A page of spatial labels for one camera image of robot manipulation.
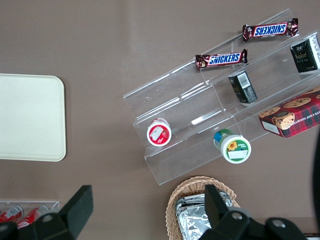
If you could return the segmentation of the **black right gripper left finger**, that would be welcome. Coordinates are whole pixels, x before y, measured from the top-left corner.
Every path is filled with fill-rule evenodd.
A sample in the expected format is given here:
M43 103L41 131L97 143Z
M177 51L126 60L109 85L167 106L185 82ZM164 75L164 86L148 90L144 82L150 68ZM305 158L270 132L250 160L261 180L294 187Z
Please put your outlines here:
M33 239L76 240L93 210L93 188L83 185L59 212L47 213L31 225Z

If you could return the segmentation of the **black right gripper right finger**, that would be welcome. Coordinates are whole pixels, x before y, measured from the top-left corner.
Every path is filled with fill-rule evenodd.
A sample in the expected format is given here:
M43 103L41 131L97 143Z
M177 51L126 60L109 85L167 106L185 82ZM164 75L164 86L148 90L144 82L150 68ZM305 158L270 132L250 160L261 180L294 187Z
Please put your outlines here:
M250 218L240 208L228 208L214 185L204 189L205 212L211 228L201 240L246 240Z

